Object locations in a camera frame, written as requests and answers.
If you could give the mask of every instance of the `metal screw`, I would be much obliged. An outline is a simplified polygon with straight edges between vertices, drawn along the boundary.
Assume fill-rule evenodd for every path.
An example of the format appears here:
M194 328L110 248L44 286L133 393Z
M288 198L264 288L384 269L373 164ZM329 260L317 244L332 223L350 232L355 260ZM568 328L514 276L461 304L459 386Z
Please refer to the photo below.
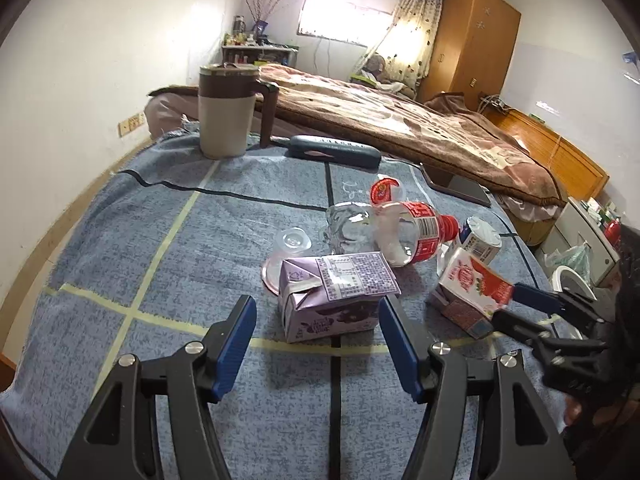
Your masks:
M191 341L184 346L184 351L187 354L199 354L204 350L204 345L200 341Z
M513 368L518 363L517 359L512 355L503 355L500 357L500 364L507 368Z
M439 341L431 345L431 350L436 352L438 355L447 355L451 352L451 347L448 344Z
M118 359L118 364L124 367L131 366L135 362L136 356L133 354L124 354L120 356L120 359Z

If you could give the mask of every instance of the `floor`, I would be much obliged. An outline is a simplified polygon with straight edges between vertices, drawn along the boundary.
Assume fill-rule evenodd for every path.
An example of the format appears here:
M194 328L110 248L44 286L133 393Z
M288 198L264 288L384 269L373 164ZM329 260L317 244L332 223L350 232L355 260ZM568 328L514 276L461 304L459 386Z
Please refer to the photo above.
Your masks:
M27 339L27 332L29 331L29 325L31 323L31 315L33 314L33 307L36 304L36 300L40 295L40 292L47 285L49 280L49 275L51 270L53 269L54 264L58 260L62 249L66 246L66 243L71 238L71 234L73 233L76 226L71 228L69 232L62 239L60 244L54 249L51 253L51 256L47 259L44 266L36 276L27 296L24 298L20 309L18 310L18 314L15 316L14 323L11 326L11 330L9 331L9 335L4 343L4 348L2 349L2 354L7 357L9 360L14 362L14 364L18 364L20 361L20 356L22 355L22 347L24 346L24 342Z

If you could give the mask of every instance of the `smartphone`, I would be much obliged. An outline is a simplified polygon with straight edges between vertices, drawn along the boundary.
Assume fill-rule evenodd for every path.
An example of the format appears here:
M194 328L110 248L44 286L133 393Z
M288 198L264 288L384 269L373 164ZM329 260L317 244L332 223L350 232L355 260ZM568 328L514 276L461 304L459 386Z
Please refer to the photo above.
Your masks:
M489 200L484 189L477 182L422 162L420 163L420 170L431 189L468 202L491 207L491 200Z

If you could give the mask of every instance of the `nutrition label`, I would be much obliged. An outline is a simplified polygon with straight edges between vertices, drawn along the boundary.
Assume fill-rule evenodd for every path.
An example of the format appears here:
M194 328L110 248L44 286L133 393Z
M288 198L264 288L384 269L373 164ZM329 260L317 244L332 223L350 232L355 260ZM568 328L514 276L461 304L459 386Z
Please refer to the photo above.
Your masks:
M400 293L380 253L336 254L316 258L316 262L330 301Z

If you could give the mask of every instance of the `leaf patterned curtain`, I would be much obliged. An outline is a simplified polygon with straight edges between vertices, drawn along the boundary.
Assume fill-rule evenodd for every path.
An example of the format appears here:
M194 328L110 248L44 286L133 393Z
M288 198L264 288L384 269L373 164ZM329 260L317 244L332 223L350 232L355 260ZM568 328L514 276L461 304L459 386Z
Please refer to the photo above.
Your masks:
M359 71L378 53L385 58L385 73L412 89L429 73L433 40L438 30L443 0L399 0L391 26L380 42L372 45L354 67Z

